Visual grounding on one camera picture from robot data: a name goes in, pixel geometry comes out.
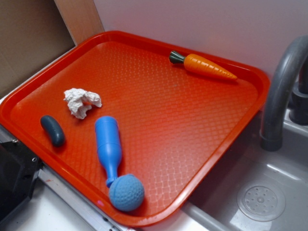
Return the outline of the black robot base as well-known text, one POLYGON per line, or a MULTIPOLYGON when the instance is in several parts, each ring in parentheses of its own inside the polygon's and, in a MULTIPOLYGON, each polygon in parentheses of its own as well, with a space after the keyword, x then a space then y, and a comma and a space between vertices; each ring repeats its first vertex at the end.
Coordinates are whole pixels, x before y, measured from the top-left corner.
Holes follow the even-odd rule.
POLYGON ((22 142, 0 144, 1 226, 32 199, 40 167, 40 158, 22 142))

